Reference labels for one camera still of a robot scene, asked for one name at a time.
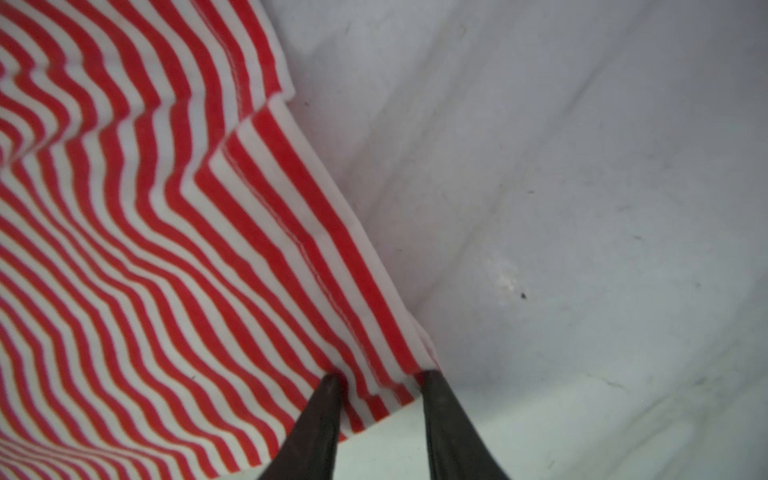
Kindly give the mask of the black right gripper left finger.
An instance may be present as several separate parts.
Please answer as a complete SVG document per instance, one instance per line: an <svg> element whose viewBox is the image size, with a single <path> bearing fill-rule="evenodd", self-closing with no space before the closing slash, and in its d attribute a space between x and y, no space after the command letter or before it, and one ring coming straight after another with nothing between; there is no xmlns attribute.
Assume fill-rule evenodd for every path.
<svg viewBox="0 0 768 480"><path fill-rule="evenodd" d="M329 480L333 477L343 408L339 375L328 374L260 480Z"/></svg>

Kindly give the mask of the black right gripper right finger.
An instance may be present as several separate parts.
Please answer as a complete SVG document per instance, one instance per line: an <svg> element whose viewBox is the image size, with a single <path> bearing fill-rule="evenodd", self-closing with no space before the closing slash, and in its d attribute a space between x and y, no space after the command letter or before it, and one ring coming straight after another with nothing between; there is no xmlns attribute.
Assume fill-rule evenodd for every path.
<svg viewBox="0 0 768 480"><path fill-rule="evenodd" d="M493 458L443 374L420 374L431 479L498 479L509 476Z"/></svg>

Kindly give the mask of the red white striped tank top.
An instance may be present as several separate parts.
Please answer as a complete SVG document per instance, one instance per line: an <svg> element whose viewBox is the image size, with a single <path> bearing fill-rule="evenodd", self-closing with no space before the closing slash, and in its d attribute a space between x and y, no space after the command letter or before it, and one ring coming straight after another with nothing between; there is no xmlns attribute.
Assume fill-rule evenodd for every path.
<svg viewBox="0 0 768 480"><path fill-rule="evenodd" d="M1 5L1 475L212 479L437 367L259 1Z"/></svg>

